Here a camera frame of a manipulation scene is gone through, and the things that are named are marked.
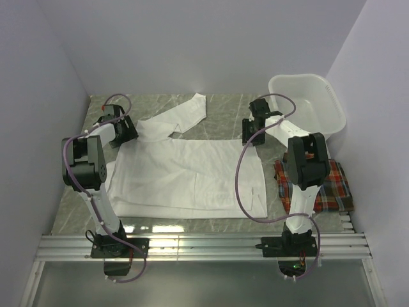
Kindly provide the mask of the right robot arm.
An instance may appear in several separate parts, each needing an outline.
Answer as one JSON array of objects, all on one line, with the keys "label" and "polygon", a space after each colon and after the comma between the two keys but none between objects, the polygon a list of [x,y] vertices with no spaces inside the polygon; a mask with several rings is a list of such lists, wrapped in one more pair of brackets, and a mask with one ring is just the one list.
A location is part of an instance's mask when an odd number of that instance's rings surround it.
[{"label": "right robot arm", "polygon": [[311,235],[315,199],[330,173],[330,165],[324,135],[308,132],[291,123],[288,117],[296,111],[295,102],[282,94],[277,96],[291,103],[293,110],[290,113],[271,111],[265,96],[262,96],[249,104],[252,118],[242,120],[243,150],[235,171],[235,194],[240,209],[254,221],[255,218],[245,211],[238,191],[238,176],[245,151],[251,145],[262,145],[266,134],[286,146],[287,174],[292,184],[291,203],[287,217],[276,221],[285,221],[282,250],[294,256],[303,250],[303,238]]}]

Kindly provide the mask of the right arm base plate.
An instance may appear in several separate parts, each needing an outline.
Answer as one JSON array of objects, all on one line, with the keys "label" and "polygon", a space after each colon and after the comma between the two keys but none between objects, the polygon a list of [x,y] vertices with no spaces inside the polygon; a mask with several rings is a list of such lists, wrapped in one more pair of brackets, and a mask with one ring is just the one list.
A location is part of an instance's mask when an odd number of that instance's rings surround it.
[{"label": "right arm base plate", "polygon": [[301,242],[293,242],[283,237],[262,237],[255,248],[261,250],[264,258],[316,256],[318,252],[314,237]]}]

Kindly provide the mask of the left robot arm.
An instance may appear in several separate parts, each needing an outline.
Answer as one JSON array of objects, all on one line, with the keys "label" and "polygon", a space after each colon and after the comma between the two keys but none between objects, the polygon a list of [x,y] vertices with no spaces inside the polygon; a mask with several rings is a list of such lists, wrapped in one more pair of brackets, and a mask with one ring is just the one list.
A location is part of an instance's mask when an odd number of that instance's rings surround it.
[{"label": "left robot arm", "polygon": [[104,105],[102,111],[91,130],[62,140],[62,177],[67,186],[80,194],[91,212],[96,224],[94,245],[106,246],[112,256],[121,257],[127,253],[129,242],[107,196],[104,146],[118,148],[137,139],[138,133],[123,107]]}]

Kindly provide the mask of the white long sleeve shirt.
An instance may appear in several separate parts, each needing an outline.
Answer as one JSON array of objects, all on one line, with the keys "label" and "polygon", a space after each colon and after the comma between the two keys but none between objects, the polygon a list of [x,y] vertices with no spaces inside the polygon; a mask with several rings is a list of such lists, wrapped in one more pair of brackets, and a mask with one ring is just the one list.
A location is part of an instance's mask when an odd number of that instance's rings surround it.
[{"label": "white long sleeve shirt", "polygon": [[[169,219],[243,218],[235,171],[243,150],[238,139],[184,140],[206,118],[206,98],[190,100],[137,122],[138,138],[120,146],[107,165],[107,195],[118,216]],[[265,218],[266,184],[254,148],[245,151],[238,191],[245,211]]]}]

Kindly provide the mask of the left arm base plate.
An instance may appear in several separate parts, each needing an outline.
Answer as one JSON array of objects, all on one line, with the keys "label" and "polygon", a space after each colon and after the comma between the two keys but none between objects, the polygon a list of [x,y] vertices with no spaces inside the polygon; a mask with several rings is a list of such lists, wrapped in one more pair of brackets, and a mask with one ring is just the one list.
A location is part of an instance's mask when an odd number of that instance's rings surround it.
[{"label": "left arm base plate", "polygon": [[141,252],[135,251],[130,246],[122,244],[111,237],[99,243],[94,243],[91,248],[91,258],[143,258],[148,256],[150,240],[143,238],[127,238],[129,244],[139,248]]}]

